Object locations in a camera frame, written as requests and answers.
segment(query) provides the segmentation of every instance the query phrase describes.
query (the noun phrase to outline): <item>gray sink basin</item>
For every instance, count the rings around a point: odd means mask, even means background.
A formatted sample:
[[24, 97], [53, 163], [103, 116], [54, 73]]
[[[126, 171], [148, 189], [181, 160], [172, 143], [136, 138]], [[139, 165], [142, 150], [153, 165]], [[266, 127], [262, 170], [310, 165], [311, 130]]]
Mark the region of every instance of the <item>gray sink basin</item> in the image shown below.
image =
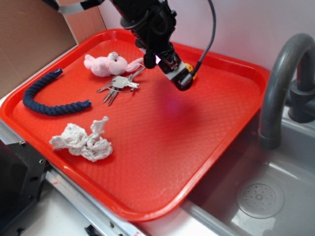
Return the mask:
[[222, 235], [315, 235], [315, 130], [284, 118], [274, 151], [260, 148], [257, 130], [258, 116], [188, 199]]

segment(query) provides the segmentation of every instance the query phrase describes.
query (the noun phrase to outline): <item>faucet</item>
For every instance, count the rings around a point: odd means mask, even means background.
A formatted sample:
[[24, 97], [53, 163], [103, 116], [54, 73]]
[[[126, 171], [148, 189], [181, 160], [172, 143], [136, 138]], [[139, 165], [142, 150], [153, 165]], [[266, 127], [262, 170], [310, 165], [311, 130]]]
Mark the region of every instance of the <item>faucet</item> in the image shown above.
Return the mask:
[[[295, 71], [296, 80], [292, 81]], [[281, 49], [269, 77], [258, 130], [261, 147], [276, 149], [280, 146], [285, 105], [290, 107], [289, 117], [296, 122], [315, 119], [314, 75], [314, 40], [308, 34], [297, 34]]]

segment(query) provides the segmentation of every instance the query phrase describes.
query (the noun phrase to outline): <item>plastic tray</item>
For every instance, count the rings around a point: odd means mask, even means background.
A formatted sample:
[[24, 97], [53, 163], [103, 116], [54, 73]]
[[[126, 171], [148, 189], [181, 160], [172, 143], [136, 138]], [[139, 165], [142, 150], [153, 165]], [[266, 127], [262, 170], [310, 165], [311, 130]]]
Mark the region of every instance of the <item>plastic tray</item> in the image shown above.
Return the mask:
[[[115, 29], [86, 40], [14, 91], [0, 117], [52, 165], [120, 217], [147, 221], [177, 207], [259, 110], [269, 72], [260, 66], [209, 53], [188, 91], [178, 91], [159, 68], [146, 69], [139, 89], [118, 94], [108, 107], [107, 92], [96, 93], [111, 78], [94, 76], [83, 66], [85, 54], [116, 51], [128, 62], [142, 57], [134, 36]], [[184, 62], [195, 64], [202, 50], [174, 43]], [[22, 103], [27, 87], [45, 73], [63, 74], [35, 100], [49, 106], [91, 100], [92, 107], [66, 116], [48, 117]], [[90, 162], [67, 150], [52, 151], [51, 138], [68, 123], [91, 133], [93, 120], [109, 117], [104, 138], [109, 157]]]

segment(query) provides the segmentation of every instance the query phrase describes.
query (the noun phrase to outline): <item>twisted rope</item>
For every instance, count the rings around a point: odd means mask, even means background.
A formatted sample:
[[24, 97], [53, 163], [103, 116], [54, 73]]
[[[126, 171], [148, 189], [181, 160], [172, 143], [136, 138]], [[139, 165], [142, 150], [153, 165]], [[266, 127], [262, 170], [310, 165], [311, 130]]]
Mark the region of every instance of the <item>twisted rope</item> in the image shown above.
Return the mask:
[[44, 75], [42, 78], [37, 80], [33, 85], [31, 85], [24, 93], [23, 104], [30, 108], [32, 111], [41, 113], [47, 116], [60, 116], [66, 114], [73, 114], [80, 112], [91, 106], [91, 101], [86, 100], [84, 102], [76, 102], [71, 104], [65, 104], [61, 106], [49, 107], [44, 104], [34, 101], [36, 94], [46, 87], [49, 83], [54, 81], [60, 74], [62, 74], [62, 69], [57, 69], [51, 71]]

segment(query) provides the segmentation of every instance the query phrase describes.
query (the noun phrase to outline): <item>black cable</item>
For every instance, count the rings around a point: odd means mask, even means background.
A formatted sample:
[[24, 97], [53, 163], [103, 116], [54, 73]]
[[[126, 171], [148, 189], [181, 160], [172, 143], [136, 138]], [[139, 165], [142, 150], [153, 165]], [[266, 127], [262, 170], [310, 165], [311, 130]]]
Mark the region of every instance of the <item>black cable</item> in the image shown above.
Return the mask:
[[212, 12], [212, 17], [213, 17], [213, 26], [212, 26], [212, 36], [211, 36], [211, 40], [208, 44], [208, 46], [206, 47], [205, 51], [203, 52], [203, 54], [201, 55], [199, 61], [197, 62], [194, 70], [191, 72], [192, 76], [195, 76], [197, 71], [200, 69], [200, 66], [202, 64], [202, 61], [204, 60], [204, 58], [206, 57], [206, 54], [208, 53], [208, 51], [210, 50], [213, 41], [215, 39], [215, 35], [216, 35], [216, 28], [217, 28], [217, 17], [216, 17], [216, 11], [215, 8], [213, 6], [212, 0], [208, 0], [210, 8], [211, 8], [211, 12]]

